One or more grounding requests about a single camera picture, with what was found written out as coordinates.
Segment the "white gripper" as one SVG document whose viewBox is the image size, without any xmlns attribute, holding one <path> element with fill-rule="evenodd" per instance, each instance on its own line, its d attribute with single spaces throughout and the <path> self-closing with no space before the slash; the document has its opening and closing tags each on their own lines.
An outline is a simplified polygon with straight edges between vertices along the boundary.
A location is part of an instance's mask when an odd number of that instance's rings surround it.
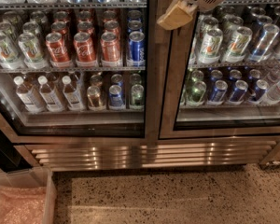
<svg viewBox="0 0 280 224">
<path fill-rule="evenodd" d="M 157 19 L 157 24 L 165 30 L 180 28 L 193 21 L 196 6 L 200 11 L 208 11 L 223 1 L 225 0 L 174 0 L 165 13 Z"/>
</svg>

